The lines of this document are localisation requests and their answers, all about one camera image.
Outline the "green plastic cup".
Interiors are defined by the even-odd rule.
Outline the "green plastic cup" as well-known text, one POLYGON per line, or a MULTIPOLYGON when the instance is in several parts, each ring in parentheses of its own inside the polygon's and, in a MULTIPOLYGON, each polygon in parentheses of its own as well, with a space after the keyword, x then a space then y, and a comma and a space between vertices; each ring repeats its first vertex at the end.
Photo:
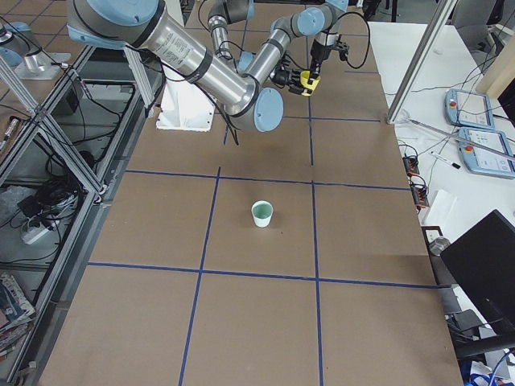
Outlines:
POLYGON ((251 214, 254 224, 259 228, 265 228, 270 224, 274 208, 268 201, 259 200, 252 205, 251 214))

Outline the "lower blue teach pendant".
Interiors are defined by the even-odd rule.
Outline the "lower blue teach pendant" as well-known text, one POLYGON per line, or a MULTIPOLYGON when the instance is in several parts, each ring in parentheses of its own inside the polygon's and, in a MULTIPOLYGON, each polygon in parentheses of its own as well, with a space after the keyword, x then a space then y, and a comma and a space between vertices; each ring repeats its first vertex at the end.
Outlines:
POLYGON ((464 126, 459 136, 472 142, 459 144, 463 162, 472 173, 514 179, 514 161, 508 159, 513 152, 503 132, 464 126))

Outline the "upper blue teach pendant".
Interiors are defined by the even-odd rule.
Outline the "upper blue teach pendant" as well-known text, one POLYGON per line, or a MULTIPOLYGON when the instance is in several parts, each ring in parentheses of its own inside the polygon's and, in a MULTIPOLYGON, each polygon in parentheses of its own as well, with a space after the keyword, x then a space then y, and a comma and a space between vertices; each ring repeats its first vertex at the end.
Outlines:
POLYGON ((486 94, 451 88, 445 95, 444 110, 453 125, 495 129, 491 101, 486 94))

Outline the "yellow plastic cup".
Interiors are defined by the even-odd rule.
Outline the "yellow plastic cup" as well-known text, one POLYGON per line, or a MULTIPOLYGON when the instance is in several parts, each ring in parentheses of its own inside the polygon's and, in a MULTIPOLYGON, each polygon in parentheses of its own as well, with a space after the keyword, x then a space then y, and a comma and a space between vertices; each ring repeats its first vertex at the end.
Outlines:
POLYGON ((321 76, 317 76, 316 78, 312 77, 309 70, 300 72, 299 81, 303 88, 302 96, 311 96, 313 92, 316 90, 320 82, 320 79, 321 76))

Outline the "black monitor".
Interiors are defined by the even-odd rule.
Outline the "black monitor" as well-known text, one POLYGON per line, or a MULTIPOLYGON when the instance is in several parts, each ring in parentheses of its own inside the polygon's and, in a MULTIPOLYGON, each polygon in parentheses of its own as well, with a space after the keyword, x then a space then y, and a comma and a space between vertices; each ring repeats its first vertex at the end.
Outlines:
POLYGON ((501 335, 514 331, 514 226, 493 210, 441 252, 443 263, 501 335))

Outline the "blue teach pendant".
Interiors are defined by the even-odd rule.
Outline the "blue teach pendant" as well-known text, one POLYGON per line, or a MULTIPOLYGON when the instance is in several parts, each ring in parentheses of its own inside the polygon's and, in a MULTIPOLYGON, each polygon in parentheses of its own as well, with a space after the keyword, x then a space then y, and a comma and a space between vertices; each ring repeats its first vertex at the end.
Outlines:
POLYGON ((459 136, 472 142, 459 144, 463 162, 472 173, 514 179, 514 161, 508 159, 513 152, 503 132, 464 126, 459 136))
POLYGON ((451 88, 445 95, 444 110, 453 125, 495 129, 491 101, 486 94, 451 88))

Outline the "orange black connector strip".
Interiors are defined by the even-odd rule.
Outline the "orange black connector strip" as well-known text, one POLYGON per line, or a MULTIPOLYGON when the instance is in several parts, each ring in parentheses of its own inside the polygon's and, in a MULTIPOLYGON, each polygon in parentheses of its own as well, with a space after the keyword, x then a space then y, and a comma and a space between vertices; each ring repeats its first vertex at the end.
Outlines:
POLYGON ((429 188, 426 184, 426 180, 420 175, 418 168, 418 157, 415 155, 403 156, 403 165, 405 167, 410 191, 414 200, 414 206, 417 211, 420 212, 422 209, 430 206, 428 200, 429 188))

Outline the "aluminium frame post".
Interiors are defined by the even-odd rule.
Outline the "aluminium frame post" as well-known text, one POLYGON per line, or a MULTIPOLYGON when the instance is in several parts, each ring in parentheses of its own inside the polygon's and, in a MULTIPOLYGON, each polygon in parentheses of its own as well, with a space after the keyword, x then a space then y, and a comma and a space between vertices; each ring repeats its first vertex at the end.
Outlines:
POLYGON ((394 124, 401 115, 403 105, 414 87, 414 83, 421 71, 424 61, 435 45, 435 42, 439 37, 443 26, 447 23, 448 17, 453 11, 456 3, 457 0, 439 1, 436 10, 415 50, 402 82, 399 85, 392 105, 389 107, 389 112, 386 116, 386 122, 388 124, 394 124))

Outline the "wooden board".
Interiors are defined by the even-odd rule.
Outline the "wooden board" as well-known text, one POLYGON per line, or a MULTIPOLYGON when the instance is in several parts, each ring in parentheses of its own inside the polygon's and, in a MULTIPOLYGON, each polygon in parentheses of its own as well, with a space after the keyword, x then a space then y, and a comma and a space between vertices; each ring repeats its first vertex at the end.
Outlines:
POLYGON ((476 85, 476 91, 497 99, 514 80, 514 36, 476 85))

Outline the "white power strip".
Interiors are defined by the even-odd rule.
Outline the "white power strip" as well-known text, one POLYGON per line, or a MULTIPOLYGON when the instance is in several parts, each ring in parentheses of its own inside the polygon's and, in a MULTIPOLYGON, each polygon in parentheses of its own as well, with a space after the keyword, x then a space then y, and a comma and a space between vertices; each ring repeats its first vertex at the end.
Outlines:
POLYGON ((24 244, 34 244, 53 230, 54 227, 50 224, 37 223, 36 225, 27 225, 22 231, 21 239, 24 244))

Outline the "stack of books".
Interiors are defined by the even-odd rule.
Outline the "stack of books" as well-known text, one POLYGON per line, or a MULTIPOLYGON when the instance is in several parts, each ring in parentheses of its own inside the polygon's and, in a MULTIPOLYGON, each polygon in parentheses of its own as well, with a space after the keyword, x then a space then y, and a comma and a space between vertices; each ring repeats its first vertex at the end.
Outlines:
POLYGON ((30 329, 36 310, 7 271, 1 271, 1 356, 30 329))

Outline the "black marker pen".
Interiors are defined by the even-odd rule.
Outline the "black marker pen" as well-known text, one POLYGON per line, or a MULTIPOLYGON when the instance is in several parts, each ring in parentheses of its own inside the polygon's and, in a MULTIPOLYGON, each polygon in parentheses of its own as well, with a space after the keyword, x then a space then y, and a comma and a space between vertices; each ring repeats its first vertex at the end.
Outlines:
POLYGON ((447 164, 447 165, 449 165, 449 166, 451 166, 451 167, 455 168, 456 170, 459 170, 459 169, 461 168, 461 165, 460 165, 460 164, 458 164, 458 163, 456 163, 456 162, 453 162, 453 161, 451 161, 451 160, 450 160, 450 159, 448 159, 448 158, 443 157, 441 154, 438 154, 437 152, 431 151, 431 155, 432 155, 435 159, 437 159, 437 160, 439 160, 439 161, 441 161, 441 162, 444 162, 445 164, 447 164))

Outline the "white mounting pillar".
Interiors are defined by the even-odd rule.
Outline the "white mounting pillar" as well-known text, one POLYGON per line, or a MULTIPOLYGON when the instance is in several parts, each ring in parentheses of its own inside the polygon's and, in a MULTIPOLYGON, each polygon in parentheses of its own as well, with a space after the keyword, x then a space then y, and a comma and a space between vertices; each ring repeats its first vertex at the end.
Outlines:
POLYGON ((208 132, 212 128, 214 104, 194 84, 164 68, 166 86, 156 126, 164 130, 208 132))

